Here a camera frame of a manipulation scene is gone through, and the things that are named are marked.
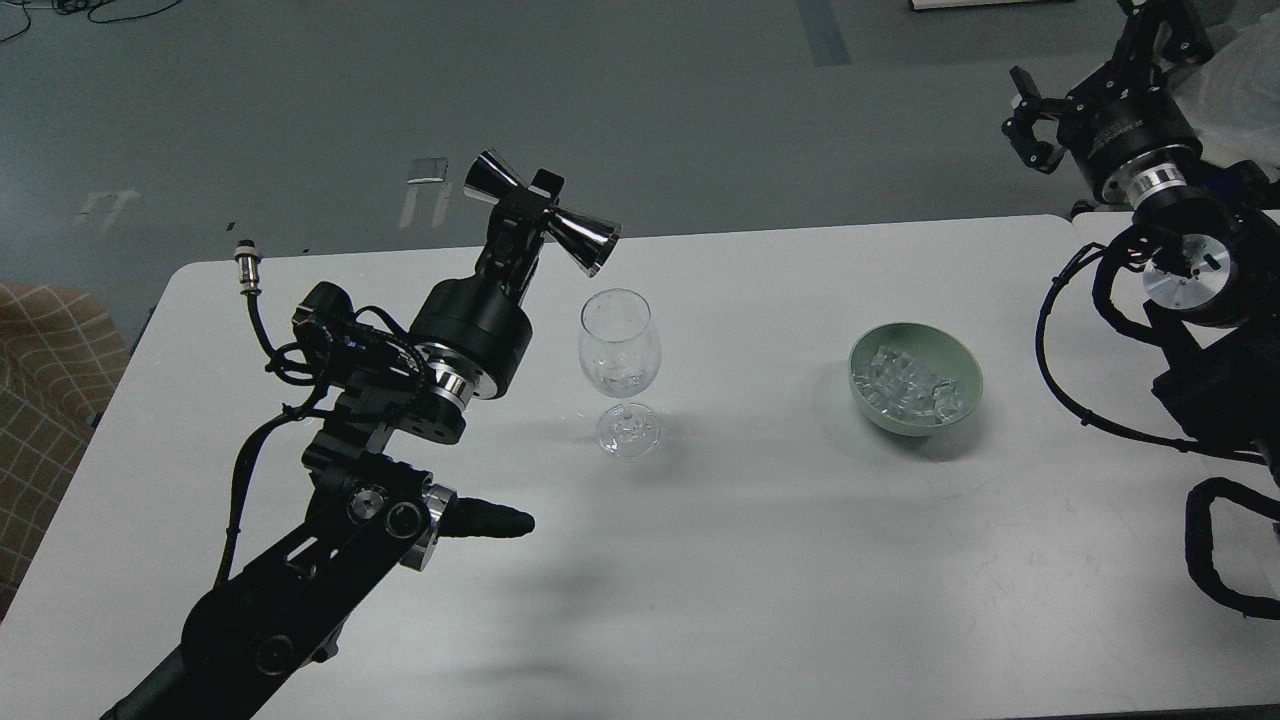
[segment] green bowl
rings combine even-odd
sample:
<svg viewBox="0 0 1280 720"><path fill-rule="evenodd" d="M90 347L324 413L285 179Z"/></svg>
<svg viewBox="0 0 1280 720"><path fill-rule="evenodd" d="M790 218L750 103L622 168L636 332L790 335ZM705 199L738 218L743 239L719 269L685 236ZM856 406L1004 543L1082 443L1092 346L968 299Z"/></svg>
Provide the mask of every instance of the green bowl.
<svg viewBox="0 0 1280 720"><path fill-rule="evenodd" d="M959 380L964 409L937 424L909 423L877 410L854 382L854 369L870 364L882 345L906 352L938 375ZM972 415L982 400L982 369L973 352L947 333L918 323L890 323L867 332L858 338L849 352L847 373L849 387L854 391L854 401L863 415L878 427L900 436L925 437L942 432Z"/></svg>

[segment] glass base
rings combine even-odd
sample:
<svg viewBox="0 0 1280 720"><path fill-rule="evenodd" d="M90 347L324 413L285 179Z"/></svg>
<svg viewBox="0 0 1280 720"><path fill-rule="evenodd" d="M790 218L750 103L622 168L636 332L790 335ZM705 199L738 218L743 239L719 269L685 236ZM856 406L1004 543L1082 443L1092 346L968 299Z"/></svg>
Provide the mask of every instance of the glass base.
<svg viewBox="0 0 1280 720"><path fill-rule="evenodd" d="M640 457L658 445L658 414L639 402L614 405L595 424L600 450L623 460Z"/></svg>

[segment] plaid fabric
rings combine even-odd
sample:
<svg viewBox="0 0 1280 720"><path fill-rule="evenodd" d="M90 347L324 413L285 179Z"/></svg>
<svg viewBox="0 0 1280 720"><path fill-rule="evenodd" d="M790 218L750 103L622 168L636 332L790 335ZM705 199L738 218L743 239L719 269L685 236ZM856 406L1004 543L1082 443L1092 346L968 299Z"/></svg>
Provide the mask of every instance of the plaid fabric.
<svg viewBox="0 0 1280 720"><path fill-rule="evenodd" d="M0 283L0 619L128 359L88 293Z"/></svg>

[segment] wine glass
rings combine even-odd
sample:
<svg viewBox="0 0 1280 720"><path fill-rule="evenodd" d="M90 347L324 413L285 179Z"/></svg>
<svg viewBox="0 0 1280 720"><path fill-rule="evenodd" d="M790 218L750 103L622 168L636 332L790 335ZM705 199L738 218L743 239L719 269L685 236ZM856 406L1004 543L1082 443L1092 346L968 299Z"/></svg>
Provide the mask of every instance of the wine glass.
<svg viewBox="0 0 1280 720"><path fill-rule="evenodd" d="M627 398L649 387L662 365L658 328L649 302L631 290L598 292L582 305L577 359L595 389ZM658 443L658 414L639 402L621 402L595 425L600 448L614 457L640 457Z"/></svg>

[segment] gray floor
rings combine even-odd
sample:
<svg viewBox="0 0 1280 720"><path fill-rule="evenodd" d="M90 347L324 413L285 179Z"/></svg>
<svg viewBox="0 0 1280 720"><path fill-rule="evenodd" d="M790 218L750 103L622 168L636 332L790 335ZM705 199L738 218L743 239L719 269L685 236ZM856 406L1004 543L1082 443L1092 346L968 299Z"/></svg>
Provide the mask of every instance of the gray floor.
<svg viewBox="0 0 1280 720"><path fill-rule="evenodd" d="M22 13L0 12L0 31L19 27ZM998 131L1007 70L1061 92L1110 55L1124 19L1102 0L932 13L221 0L118 26L32 15L0 47L0 277L87 288L127 340L177 268L242 237L269 255L481 243L488 206L457 183L490 146L526 177L566 176L567 206L632 237L1062 214L1083 183L1014 156ZM425 187L402 228L410 160L426 156L449 158L451 197L439 208L444 187Z"/></svg>

